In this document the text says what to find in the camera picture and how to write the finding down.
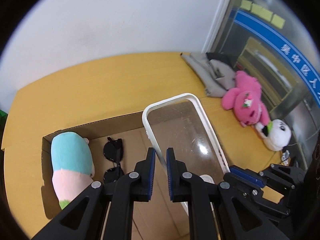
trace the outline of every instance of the wooden table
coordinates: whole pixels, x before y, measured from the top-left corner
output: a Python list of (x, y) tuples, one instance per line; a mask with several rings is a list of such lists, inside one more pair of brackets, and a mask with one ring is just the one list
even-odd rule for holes
[(243, 128), (232, 111), (220, 107), (219, 98), (205, 96), (201, 81), (180, 53), (129, 54), (72, 66), (20, 89), (4, 130), (6, 194), (27, 235), (32, 237), (49, 221), (40, 192), (43, 136), (141, 112), (151, 103), (185, 92), (200, 99), (233, 164), (260, 171), (278, 159), (253, 128)]

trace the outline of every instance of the white plush toy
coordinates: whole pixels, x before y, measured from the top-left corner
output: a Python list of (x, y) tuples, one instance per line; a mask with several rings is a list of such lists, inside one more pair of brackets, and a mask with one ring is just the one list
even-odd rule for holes
[(279, 119), (270, 121), (266, 126), (258, 122), (255, 128), (263, 138), (264, 144), (272, 151), (282, 150), (291, 138), (289, 126)]

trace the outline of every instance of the folded gray clothing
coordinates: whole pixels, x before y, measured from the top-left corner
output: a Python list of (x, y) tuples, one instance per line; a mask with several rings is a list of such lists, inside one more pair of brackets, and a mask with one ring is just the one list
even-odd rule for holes
[(227, 90), (235, 87), (235, 72), (227, 64), (218, 60), (209, 62), (205, 53), (182, 53), (181, 57), (201, 79), (207, 96), (222, 98)]

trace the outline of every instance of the pink stuffed bear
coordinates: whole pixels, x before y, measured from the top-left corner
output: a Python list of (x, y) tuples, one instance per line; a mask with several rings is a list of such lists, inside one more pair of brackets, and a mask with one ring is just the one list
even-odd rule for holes
[(233, 108), (236, 118), (243, 127), (257, 122), (270, 122), (268, 110), (261, 102), (261, 85), (244, 71), (236, 72), (236, 87), (231, 88), (222, 98), (222, 108)]

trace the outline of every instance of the white wall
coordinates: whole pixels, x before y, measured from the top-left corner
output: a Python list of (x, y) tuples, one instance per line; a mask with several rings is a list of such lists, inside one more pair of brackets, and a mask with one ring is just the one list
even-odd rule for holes
[(206, 51), (229, 0), (40, 0), (0, 60), (0, 109), (57, 70), (112, 55)]

